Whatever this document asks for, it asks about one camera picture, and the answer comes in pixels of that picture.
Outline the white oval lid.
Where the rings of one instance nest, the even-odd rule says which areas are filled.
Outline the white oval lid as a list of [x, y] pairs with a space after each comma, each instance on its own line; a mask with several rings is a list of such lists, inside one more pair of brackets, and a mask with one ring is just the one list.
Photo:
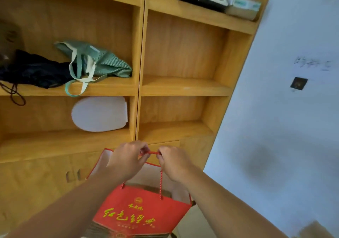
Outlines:
[[87, 132], [122, 129], [128, 122], [127, 102], [123, 96], [90, 96], [72, 108], [73, 123]]

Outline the white and green box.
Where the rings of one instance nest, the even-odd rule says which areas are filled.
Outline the white and green box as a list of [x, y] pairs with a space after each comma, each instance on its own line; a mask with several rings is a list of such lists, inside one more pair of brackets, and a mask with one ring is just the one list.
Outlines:
[[260, 0], [227, 0], [224, 13], [241, 19], [254, 21], [261, 8]]

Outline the person's left forearm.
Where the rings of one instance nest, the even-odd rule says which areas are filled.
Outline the person's left forearm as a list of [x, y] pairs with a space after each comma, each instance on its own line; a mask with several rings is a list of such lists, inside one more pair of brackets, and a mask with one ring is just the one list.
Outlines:
[[81, 238], [106, 197], [125, 180], [113, 169], [95, 174], [4, 238]]

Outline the black cloth bag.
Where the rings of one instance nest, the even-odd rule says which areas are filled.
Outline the black cloth bag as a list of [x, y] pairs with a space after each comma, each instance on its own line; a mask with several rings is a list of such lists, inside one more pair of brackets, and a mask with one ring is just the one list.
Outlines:
[[14, 104], [25, 106], [26, 100], [18, 92], [19, 84], [44, 89], [60, 87], [74, 80], [70, 75], [69, 64], [17, 49], [12, 61], [0, 66], [0, 87], [10, 94]]

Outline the person's left hand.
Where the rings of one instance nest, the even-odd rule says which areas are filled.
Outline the person's left hand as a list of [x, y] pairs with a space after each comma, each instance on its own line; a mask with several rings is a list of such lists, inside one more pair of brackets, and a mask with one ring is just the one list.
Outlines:
[[136, 166], [133, 142], [118, 146], [109, 157], [107, 168], [115, 182], [122, 184], [134, 177], [143, 166]]

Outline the person's right forearm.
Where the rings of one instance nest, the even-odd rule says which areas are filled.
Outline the person's right forearm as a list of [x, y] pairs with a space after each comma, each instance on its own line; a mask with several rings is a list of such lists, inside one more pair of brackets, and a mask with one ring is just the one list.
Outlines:
[[201, 169], [195, 166], [188, 168], [180, 182], [193, 196], [218, 238], [288, 238]]

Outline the wooden shelf cabinet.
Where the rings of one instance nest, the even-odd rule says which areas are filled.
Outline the wooden shelf cabinet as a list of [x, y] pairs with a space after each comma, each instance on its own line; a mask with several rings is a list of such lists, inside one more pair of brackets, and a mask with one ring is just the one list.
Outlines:
[[[0, 0], [0, 20], [19, 27], [26, 52], [70, 61], [55, 42], [113, 52], [130, 78], [108, 77], [81, 97], [64, 86], [0, 87], [0, 235], [82, 184], [104, 148], [141, 139], [188, 149], [204, 168], [268, 0], [256, 21], [179, 0]], [[90, 96], [123, 96], [122, 129], [87, 132], [71, 111]]]

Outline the green striped tote bag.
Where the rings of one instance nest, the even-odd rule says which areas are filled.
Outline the green striped tote bag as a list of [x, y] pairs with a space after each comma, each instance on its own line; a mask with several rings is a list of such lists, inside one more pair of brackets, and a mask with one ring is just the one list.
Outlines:
[[[82, 95], [89, 84], [108, 77], [132, 76], [132, 67], [113, 52], [76, 40], [55, 42], [54, 45], [70, 58], [69, 73], [72, 80], [65, 85], [65, 92], [70, 97]], [[75, 82], [82, 83], [79, 94], [71, 94], [69, 91], [70, 85]]]

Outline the brown cardboard box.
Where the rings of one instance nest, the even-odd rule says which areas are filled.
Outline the brown cardboard box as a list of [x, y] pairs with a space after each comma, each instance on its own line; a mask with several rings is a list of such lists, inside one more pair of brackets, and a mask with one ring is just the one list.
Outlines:
[[335, 238], [335, 237], [318, 221], [313, 221], [298, 233], [298, 238]]

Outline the dark wall socket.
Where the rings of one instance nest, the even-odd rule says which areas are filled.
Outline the dark wall socket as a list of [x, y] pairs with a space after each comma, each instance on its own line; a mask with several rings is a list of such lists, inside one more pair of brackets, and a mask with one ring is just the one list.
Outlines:
[[307, 82], [308, 82], [307, 78], [295, 77], [290, 85], [290, 88], [302, 91]]

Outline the red paper gift bag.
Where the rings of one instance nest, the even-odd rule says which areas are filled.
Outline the red paper gift bag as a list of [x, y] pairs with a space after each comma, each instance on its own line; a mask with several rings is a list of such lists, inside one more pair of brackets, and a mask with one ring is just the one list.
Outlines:
[[186, 188], [162, 170], [149, 145], [151, 157], [125, 184], [104, 200], [82, 238], [167, 238], [192, 206]]

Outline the person's right hand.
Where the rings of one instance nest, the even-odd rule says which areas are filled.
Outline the person's right hand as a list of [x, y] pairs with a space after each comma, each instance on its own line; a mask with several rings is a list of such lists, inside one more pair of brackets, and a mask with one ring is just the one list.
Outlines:
[[173, 181], [183, 184], [189, 175], [196, 172], [197, 168], [189, 159], [186, 152], [172, 146], [172, 171], [165, 172], [166, 175]]

